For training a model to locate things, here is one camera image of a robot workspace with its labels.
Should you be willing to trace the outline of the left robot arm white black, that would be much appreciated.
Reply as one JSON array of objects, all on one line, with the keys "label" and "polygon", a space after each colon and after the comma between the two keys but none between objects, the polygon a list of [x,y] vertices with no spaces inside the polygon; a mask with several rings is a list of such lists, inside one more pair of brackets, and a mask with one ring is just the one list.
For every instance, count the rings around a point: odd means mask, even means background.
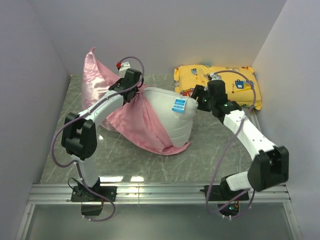
[{"label": "left robot arm white black", "polygon": [[104,198],[94,161],[90,160],[98,145],[97,128],[111,113],[134,99],[144,81],[143,74],[128,68],[96,103],[65,118],[61,145],[71,156],[79,176],[73,191],[88,202]]}]

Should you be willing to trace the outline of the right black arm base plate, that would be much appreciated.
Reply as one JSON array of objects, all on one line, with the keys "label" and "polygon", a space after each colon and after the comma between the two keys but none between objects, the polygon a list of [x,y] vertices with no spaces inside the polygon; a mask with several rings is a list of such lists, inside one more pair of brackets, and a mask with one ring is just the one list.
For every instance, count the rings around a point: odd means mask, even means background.
[{"label": "right black arm base plate", "polygon": [[228,201],[241,194],[238,198],[230,202],[227,206],[225,206],[218,212],[222,217],[236,217],[240,214],[240,201],[249,200],[249,193],[247,191],[245,193],[242,192],[244,192],[244,190],[232,191],[229,189],[228,185],[213,185],[209,194],[208,201],[221,202],[217,204],[217,208],[219,209]]}]

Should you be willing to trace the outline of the pink pillowcase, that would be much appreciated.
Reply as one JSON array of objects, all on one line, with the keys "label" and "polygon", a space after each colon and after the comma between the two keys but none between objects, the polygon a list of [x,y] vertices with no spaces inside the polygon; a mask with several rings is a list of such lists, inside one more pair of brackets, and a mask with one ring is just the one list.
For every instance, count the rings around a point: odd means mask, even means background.
[{"label": "pink pillowcase", "polygon": [[[97,102],[119,79],[95,57],[94,51],[92,48],[84,59],[81,101],[84,110]],[[183,152],[190,145],[189,140],[182,147],[173,146],[151,104],[143,96],[147,87],[151,86],[142,85],[135,98],[111,113],[101,126],[155,154],[171,156]]]}]

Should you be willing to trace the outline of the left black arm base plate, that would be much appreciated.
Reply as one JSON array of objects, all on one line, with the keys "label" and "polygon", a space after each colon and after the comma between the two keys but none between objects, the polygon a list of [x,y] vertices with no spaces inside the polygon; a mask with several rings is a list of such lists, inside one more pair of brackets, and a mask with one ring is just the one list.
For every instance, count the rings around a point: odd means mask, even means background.
[{"label": "left black arm base plate", "polygon": [[[81,214],[84,218],[92,222],[103,222],[111,219],[116,213],[116,206],[114,204],[116,195],[116,186],[86,188],[80,184],[73,187],[70,202],[81,204]],[[111,213],[105,218],[98,219],[97,217],[102,213],[106,203],[111,204]]]}]

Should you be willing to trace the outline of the white pillow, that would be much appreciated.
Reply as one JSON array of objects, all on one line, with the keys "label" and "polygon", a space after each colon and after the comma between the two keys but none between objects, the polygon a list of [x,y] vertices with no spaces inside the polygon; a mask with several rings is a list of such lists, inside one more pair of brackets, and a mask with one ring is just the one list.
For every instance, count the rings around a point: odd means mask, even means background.
[{"label": "white pillow", "polygon": [[185,145],[191,135],[198,102],[157,87],[146,87],[143,96],[152,106],[172,145],[177,148]]}]

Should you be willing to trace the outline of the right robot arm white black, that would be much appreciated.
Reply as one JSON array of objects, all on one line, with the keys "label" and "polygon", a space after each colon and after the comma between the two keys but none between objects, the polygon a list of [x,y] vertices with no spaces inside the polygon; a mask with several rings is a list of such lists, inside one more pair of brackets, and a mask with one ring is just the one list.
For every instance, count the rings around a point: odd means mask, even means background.
[{"label": "right robot arm white black", "polygon": [[219,188],[224,199],[231,200],[243,190],[261,192],[288,181],[288,149],[267,139],[240,105],[228,99],[222,80],[211,80],[207,86],[197,84],[191,98],[197,100],[199,110],[211,112],[231,130],[252,159],[249,170],[222,178]]}]

